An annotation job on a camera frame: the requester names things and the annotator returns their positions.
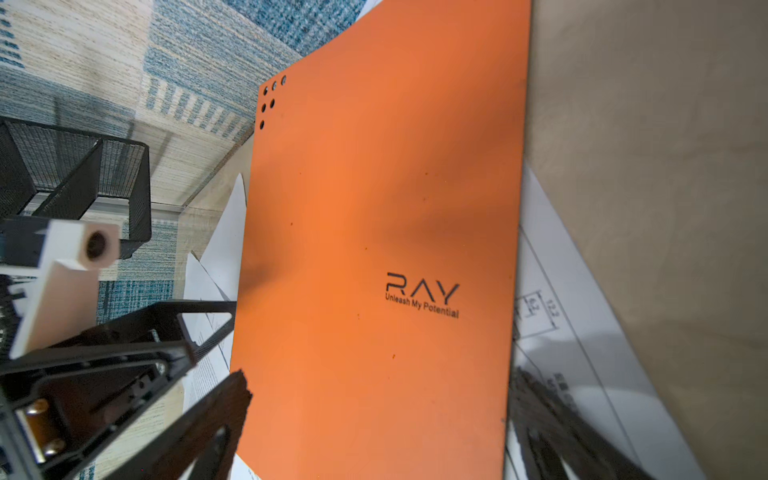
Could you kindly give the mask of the diagram drawing paper sheet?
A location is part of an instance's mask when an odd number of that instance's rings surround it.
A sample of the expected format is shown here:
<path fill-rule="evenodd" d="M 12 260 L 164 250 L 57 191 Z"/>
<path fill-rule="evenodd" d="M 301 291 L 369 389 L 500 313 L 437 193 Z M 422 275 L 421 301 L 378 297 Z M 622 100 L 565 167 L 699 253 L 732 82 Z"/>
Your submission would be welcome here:
<path fill-rule="evenodd" d="M 513 366 L 654 479 L 705 474 L 529 167 L 523 169 Z"/>

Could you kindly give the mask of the orange black file folder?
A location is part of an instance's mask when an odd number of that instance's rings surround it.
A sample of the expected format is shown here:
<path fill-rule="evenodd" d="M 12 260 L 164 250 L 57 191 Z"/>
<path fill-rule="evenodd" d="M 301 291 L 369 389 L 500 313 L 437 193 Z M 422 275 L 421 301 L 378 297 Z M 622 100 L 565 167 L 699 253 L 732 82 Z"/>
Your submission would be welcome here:
<path fill-rule="evenodd" d="M 502 477 L 530 24 L 385 1 L 263 84 L 232 353 L 258 477 Z"/>

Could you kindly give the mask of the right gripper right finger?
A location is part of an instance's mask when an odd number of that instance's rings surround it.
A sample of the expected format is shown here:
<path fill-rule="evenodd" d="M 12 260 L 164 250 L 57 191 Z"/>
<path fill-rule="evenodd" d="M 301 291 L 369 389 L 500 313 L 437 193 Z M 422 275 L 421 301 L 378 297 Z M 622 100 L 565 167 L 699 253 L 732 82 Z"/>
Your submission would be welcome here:
<path fill-rule="evenodd" d="M 539 382 L 518 368 L 508 395 L 512 421 L 529 479 L 648 479 L 642 468 Z"/>

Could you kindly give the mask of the centre text paper sheet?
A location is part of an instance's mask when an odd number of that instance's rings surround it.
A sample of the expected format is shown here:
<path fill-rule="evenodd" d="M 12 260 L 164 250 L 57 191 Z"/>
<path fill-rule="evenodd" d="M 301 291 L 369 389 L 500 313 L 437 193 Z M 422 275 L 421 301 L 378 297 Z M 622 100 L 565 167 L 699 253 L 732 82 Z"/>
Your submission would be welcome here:
<path fill-rule="evenodd" d="M 243 251 L 246 187 L 234 180 L 221 212 L 199 210 L 187 238 L 183 297 L 195 301 L 235 301 Z M 230 373 L 234 335 L 229 334 L 183 379 L 183 408 L 189 409 Z"/>

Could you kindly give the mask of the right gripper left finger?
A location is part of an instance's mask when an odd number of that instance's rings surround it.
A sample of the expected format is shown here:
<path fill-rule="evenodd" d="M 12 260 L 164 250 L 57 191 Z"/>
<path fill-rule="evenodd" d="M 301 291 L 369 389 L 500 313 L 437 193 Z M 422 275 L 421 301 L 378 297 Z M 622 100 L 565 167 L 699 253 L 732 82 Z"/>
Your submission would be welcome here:
<path fill-rule="evenodd" d="M 251 399 L 244 373 L 230 374 L 109 477 L 228 478 Z"/>

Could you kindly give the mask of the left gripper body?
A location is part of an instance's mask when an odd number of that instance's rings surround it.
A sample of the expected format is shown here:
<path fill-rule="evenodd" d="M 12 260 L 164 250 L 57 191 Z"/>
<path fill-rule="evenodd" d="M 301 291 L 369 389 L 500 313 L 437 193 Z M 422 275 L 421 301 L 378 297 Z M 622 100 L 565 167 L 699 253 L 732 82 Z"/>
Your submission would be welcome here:
<path fill-rule="evenodd" d="M 233 301 L 155 303 L 1 366 L 1 471 L 73 479 L 234 330 Z"/>

